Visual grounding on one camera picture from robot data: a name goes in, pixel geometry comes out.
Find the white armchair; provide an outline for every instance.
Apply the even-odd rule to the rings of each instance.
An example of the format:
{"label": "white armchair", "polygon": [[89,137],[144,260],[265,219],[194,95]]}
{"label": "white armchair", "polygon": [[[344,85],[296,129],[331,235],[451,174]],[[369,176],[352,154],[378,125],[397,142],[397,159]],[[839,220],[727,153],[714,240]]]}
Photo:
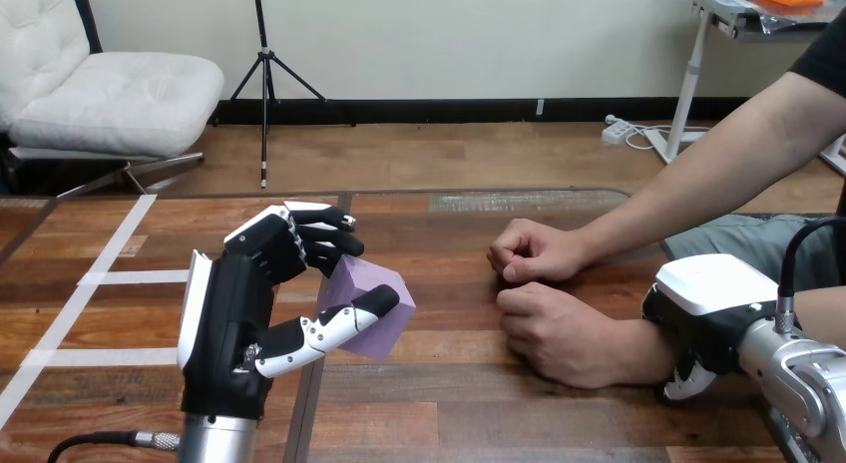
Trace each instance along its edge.
{"label": "white armchair", "polygon": [[222,88],[220,68],[199,57],[91,53],[75,0],[0,0],[0,134],[9,152],[22,161],[124,161],[59,197],[115,182],[143,193],[137,176],[202,159],[182,153]]}

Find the gray shorts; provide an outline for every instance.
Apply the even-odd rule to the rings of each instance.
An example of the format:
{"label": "gray shorts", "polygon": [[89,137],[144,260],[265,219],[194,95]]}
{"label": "gray shorts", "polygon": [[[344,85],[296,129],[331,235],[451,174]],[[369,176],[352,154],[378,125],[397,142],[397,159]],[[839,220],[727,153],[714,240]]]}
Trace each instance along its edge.
{"label": "gray shorts", "polygon": [[[704,253],[730,253],[778,282],[787,244],[807,222],[800,216],[757,219],[728,215],[665,241],[670,258]],[[832,228],[815,231],[796,256],[796,291],[842,283]]]}

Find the robotic hand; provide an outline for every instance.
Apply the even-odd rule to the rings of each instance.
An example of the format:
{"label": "robotic hand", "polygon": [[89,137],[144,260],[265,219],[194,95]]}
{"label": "robotic hand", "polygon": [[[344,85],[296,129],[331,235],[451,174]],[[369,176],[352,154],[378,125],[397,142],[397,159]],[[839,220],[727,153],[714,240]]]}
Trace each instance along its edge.
{"label": "robotic hand", "polygon": [[760,384],[786,456],[844,462],[846,352],[794,326],[792,281],[785,280],[793,276],[790,253],[791,246],[780,286],[727,254],[661,268],[643,317],[674,333],[687,353],[658,398],[677,404],[705,391],[717,375],[745,373]]}
{"label": "robotic hand", "polygon": [[179,461],[252,461],[272,379],[312,362],[385,316],[389,286],[270,327],[273,287],[306,266],[326,276],[343,254],[364,252],[355,219],[327,205],[271,206],[228,235],[217,260],[194,252],[177,360],[185,377]]}

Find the desk leg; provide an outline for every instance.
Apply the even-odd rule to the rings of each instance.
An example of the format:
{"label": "desk leg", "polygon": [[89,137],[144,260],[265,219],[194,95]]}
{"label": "desk leg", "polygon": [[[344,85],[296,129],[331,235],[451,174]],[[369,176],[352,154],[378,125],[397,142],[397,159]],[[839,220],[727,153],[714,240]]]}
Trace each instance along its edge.
{"label": "desk leg", "polygon": [[826,147],[820,153],[820,157],[831,165],[841,175],[846,176],[846,159],[840,155],[840,150],[843,148],[843,139],[846,136],[841,136],[840,139],[834,141],[830,146]]}
{"label": "desk leg", "polygon": [[665,140],[658,131],[645,132],[646,138],[665,164],[669,164],[678,155],[678,146],[681,141],[687,141],[684,135],[684,127],[687,125],[687,114],[690,112],[690,104],[693,102],[693,95],[696,93],[696,84],[699,81],[699,73],[702,68],[702,57],[705,53],[705,39],[708,37],[708,30],[712,21],[713,13],[699,11],[699,31],[696,34],[696,42],[693,44],[693,54],[690,56],[687,70],[684,73],[684,82],[681,84],[678,104],[675,106],[675,116],[672,118],[669,139]]}

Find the black cable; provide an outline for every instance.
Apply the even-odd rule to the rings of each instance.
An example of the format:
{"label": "black cable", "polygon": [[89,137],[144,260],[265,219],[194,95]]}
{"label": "black cable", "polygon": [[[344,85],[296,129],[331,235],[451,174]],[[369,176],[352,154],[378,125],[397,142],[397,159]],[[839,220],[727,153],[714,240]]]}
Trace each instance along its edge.
{"label": "black cable", "polygon": [[784,259],[781,261],[781,278],[778,281],[778,296],[793,296],[793,269],[796,266],[796,252],[799,251],[799,246],[813,232],[831,225],[846,227],[846,217],[832,216],[811,221],[810,224],[800,229],[790,240],[787,249],[784,251]]}
{"label": "black cable", "polygon": [[59,461],[59,455],[61,455],[63,451],[76,445],[91,443],[137,446],[136,435],[138,435],[137,431],[98,431],[87,435],[72,436],[59,443],[56,448],[53,449],[50,453],[50,457],[47,458],[47,463],[56,463]]}

